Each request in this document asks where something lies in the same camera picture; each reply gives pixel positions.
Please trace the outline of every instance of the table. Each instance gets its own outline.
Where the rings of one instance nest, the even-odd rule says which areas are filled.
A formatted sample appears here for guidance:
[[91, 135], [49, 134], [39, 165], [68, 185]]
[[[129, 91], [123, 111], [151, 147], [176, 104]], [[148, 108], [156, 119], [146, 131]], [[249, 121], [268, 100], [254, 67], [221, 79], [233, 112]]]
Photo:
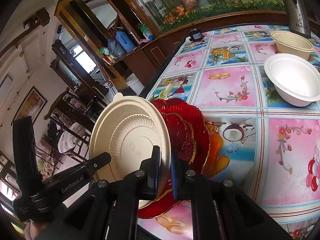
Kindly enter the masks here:
[[[230, 160], [210, 179], [232, 180], [301, 239], [320, 216], [320, 188], [312, 190], [320, 182], [306, 185], [309, 162], [313, 157], [320, 162], [320, 101], [295, 107], [276, 92], [263, 67], [278, 53], [271, 38], [275, 30], [289, 28], [233, 26], [208, 31], [196, 43], [187, 38], [167, 59], [146, 99], [178, 97], [198, 107], [217, 131], [211, 138], [221, 143], [219, 156]], [[320, 39], [312, 33], [310, 41], [315, 51], [309, 62], [320, 70]], [[172, 219], [179, 226], [166, 228]], [[160, 239], [192, 239], [191, 203], [138, 224]]]

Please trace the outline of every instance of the trash can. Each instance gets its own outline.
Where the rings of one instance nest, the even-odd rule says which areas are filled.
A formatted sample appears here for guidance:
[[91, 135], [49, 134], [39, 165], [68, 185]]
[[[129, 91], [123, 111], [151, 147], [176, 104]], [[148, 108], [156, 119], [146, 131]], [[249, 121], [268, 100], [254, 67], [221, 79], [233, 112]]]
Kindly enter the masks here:
[[129, 87], [131, 87], [131, 89], [137, 94], [139, 95], [141, 93], [141, 91], [144, 89], [144, 86], [141, 84], [141, 82], [139, 81], [139, 79], [136, 77], [135, 74], [131, 74], [126, 80], [125, 82], [127, 83], [127, 85]]

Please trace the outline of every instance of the framed picture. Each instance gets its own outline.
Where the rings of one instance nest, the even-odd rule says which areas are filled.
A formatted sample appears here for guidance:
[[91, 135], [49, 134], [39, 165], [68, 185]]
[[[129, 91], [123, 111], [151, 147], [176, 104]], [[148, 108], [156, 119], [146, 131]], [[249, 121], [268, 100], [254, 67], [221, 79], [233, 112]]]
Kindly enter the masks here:
[[32, 87], [16, 112], [11, 125], [14, 120], [27, 116], [31, 116], [32, 123], [35, 123], [38, 115], [47, 102], [48, 101], [39, 93], [39, 91], [35, 87]]

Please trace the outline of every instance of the disposable paper bowl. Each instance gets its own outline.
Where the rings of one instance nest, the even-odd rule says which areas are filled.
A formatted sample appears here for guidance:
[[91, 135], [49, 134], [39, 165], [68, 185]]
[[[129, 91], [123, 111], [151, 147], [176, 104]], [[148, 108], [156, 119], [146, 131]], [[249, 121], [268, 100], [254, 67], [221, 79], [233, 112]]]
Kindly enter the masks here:
[[314, 47], [310, 41], [304, 37], [285, 31], [274, 31], [271, 37], [275, 40], [279, 52], [289, 53], [308, 59]]
[[[153, 145], [159, 145], [161, 151], [159, 195], [170, 172], [171, 147], [165, 122], [150, 102], [117, 93], [99, 116], [90, 139], [90, 159], [103, 152], [112, 157], [110, 164], [96, 172], [96, 179], [123, 179], [138, 170], [142, 160], [151, 157]], [[140, 201], [139, 208], [151, 202]]]
[[264, 63], [276, 91], [294, 106], [307, 106], [320, 100], [320, 74], [308, 61], [292, 54], [275, 54]]

